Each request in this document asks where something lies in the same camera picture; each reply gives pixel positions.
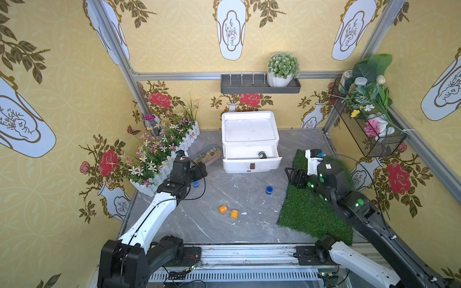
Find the dark green paint can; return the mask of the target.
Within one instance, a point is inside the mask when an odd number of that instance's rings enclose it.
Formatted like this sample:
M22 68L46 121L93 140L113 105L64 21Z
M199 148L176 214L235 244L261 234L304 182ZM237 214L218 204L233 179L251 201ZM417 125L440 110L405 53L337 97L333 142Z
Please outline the dark green paint can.
M264 151L261 151L258 153L258 156L260 159L267 159L267 155Z

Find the orange paint can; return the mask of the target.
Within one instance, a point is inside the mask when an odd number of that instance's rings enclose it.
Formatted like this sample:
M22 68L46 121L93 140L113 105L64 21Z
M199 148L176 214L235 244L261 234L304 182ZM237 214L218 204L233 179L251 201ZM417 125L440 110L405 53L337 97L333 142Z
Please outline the orange paint can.
M220 208L219 208L219 211L221 214L225 214L226 212L228 212L228 208L226 205L222 205Z

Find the white three-drawer cabinet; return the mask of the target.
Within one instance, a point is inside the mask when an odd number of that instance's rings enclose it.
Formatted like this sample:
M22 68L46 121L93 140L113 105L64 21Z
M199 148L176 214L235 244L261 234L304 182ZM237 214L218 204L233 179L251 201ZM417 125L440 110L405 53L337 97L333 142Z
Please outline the white three-drawer cabinet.
M229 174L268 172L279 167L279 132L271 111L222 115L223 169ZM267 159L260 159L264 151Z

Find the yellow-orange paint can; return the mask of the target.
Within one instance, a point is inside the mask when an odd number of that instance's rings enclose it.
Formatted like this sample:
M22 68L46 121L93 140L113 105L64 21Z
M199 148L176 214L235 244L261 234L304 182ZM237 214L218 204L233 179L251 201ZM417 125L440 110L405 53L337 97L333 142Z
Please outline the yellow-orange paint can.
M231 214L230 214L230 217L232 219L236 220L238 218L238 215L239 215L239 212L237 210L232 210Z

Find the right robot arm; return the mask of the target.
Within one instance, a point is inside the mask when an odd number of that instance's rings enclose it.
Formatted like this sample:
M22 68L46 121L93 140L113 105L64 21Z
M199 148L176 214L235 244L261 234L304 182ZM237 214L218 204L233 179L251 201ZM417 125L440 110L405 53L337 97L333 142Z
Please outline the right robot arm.
M311 260L342 266L376 288L458 288L460 283L445 278L425 264L387 224L383 214L364 194L349 189L345 171L335 162L321 159L308 170L287 168L289 183L312 188L330 210L344 220L377 250L389 264L386 268L353 250L335 236L324 236L315 246L297 247L294 257L300 265Z

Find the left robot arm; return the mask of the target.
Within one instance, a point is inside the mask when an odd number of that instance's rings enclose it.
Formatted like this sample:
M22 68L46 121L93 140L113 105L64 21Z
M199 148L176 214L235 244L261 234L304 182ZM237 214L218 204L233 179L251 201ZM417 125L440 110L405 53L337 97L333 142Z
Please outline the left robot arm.
M158 186L151 205L125 234L102 247L97 287L146 288L154 272L183 258L181 238L164 236L157 244L152 242L178 204L188 199L192 183L207 175L204 163L177 153L172 174Z

